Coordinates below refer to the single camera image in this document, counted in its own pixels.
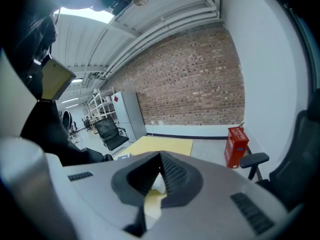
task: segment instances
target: skylight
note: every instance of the skylight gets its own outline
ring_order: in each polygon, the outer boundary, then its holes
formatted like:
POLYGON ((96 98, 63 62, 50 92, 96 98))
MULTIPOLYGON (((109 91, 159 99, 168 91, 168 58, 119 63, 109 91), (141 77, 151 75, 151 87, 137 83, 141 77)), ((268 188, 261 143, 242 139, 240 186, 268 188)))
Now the skylight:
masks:
POLYGON ((89 9, 89 8, 79 9, 79 10, 72 10, 72 9, 67 9, 67 8, 61 7, 60 14, 84 17, 84 18, 96 20, 96 21, 99 21, 99 22, 103 22, 103 23, 106 23, 106 24, 108 24, 109 21, 111 21, 111 19, 114 17, 111 13, 106 12, 105 10, 103 10, 103 11, 94 11, 94 10, 89 9))

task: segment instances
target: red fire extinguisher box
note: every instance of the red fire extinguisher box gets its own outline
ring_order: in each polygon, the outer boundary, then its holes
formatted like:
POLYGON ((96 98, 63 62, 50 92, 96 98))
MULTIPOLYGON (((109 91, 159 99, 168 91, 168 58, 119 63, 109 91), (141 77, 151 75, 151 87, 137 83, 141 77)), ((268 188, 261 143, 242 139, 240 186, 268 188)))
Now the red fire extinguisher box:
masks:
POLYGON ((226 166, 229 168, 238 168, 239 159, 244 156, 249 139, 242 127, 232 127, 228 130, 228 139, 224 150, 226 166))

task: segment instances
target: yellow tabletop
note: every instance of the yellow tabletop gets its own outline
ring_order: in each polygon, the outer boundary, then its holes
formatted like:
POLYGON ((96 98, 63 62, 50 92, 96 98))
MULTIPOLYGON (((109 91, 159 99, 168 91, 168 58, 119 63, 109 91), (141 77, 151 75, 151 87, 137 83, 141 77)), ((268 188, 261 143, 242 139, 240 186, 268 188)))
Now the yellow tabletop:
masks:
POLYGON ((136 156, 150 151, 169 151, 190 156, 192 144, 192 139, 143 136, 117 156, 126 153, 136 156))

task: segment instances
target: gray floor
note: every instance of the gray floor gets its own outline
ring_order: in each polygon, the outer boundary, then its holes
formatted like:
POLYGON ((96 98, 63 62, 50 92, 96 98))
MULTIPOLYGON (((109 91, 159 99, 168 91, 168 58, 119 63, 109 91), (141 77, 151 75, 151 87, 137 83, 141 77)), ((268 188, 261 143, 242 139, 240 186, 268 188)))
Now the gray floor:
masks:
MULTIPOLYGON (((92 150, 98 151, 105 154, 110 154, 110 151, 103 145, 98 134, 94 134, 92 131, 80 130, 77 133, 77 137, 72 140, 73 143, 79 148, 90 148, 92 150)), ((191 157, 201 159, 207 162, 215 163, 218 165, 226 166, 224 151, 226 147, 226 140, 211 140, 211 139, 193 139, 191 157)), ((118 153, 122 152, 123 149, 118 150, 116 153, 112 154, 116 156, 118 153)), ((235 170, 237 173, 247 178, 249 175, 249 168, 242 169, 230 169, 235 170)), ((253 181, 257 181, 257 176, 254 176, 253 181)))

